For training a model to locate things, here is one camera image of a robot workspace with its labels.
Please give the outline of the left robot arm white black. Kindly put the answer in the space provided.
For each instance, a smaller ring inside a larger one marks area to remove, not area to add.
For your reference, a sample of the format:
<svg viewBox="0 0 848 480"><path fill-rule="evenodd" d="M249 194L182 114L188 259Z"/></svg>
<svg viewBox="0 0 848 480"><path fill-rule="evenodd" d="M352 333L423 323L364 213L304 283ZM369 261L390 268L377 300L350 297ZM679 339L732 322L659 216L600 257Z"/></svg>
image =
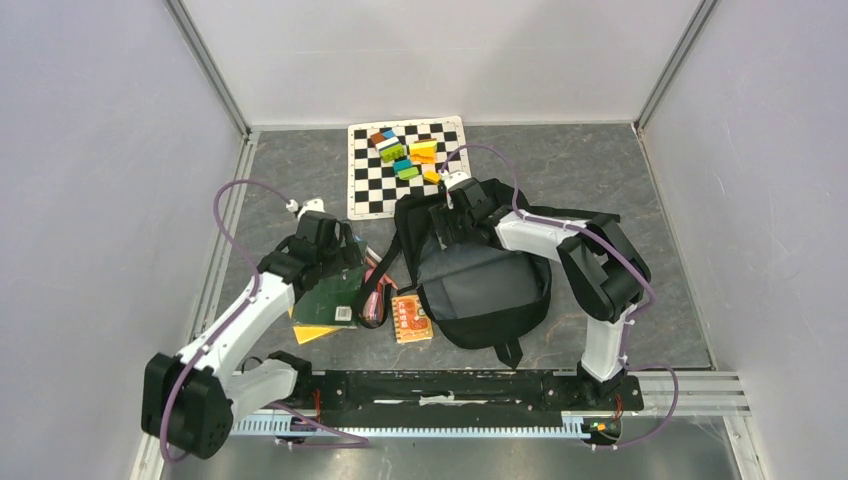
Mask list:
<svg viewBox="0 0 848 480"><path fill-rule="evenodd" d="M155 354L143 377L141 428L175 463L217 453L234 424L276 400L306 405L313 379L286 358L240 374L242 358L264 332L320 281L363 263L351 226L320 210L298 215L294 234L254 267L240 296L176 354Z"/></svg>

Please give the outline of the dark green book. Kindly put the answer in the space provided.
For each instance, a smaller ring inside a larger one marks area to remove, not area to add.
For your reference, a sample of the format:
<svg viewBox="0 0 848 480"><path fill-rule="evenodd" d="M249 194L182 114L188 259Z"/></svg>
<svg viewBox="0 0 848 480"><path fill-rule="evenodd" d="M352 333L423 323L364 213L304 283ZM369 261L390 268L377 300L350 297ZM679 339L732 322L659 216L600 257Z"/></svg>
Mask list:
<svg viewBox="0 0 848 480"><path fill-rule="evenodd" d="M356 243L359 254L350 264L342 263L336 274L322 278L317 286L306 292L294 305L292 322L296 327L328 327L356 329L358 315L351 305L364 282L367 264L362 258L367 243Z"/></svg>

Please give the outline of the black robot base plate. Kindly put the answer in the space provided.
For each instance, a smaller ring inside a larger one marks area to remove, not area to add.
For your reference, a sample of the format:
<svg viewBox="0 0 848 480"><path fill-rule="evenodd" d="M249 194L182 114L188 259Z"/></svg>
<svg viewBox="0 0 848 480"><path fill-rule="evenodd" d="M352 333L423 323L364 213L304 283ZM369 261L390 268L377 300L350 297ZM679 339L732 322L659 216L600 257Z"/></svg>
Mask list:
<svg viewBox="0 0 848 480"><path fill-rule="evenodd" d="M610 417L644 408L636 377L598 395L555 370L327 370L298 378L286 404L332 427L555 427L564 412Z"/></svg>

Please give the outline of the black student backpack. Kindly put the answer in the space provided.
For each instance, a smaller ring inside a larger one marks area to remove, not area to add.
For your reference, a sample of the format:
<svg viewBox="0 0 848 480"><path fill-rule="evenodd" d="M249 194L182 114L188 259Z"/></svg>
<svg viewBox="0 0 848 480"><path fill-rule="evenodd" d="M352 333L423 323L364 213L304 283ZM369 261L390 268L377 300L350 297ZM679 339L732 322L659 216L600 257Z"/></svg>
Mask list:
<svg viewBox="0 0 848 480"><path fill-rule="evenodd" d="M584 220L607 214L533 206L522 193L501 183L498 196L503 203L516 198L519 207L544 216L570 213ZM491 348L502 364L516 368L523 356L521 338L548 314L552 267L559 263L476 244L441 249L429 216L440 196L438 189L398 200L395 235L377 270L384 273L395 260L403 259L427 316L451 343L466 350Z"/></svg>

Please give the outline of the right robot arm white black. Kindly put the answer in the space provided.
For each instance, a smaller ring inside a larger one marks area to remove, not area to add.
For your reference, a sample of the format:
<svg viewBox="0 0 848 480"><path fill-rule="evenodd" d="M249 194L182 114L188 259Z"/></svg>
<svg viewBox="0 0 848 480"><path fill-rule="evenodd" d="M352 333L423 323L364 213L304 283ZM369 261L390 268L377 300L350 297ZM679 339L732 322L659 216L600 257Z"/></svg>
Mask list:
<svg viewBox="0 0 848 480"><path fill-rule="evenodd" d="M499 201L464 173L444 176L439 193L433 216L444 245L471 241L562 266L588 318L578 396L591 408L606 406L627 374L626 337L634 316L655 298L650 271L618 220L611 214L579 220L570 213L534 213L519 207L516 198Z"/></svg>

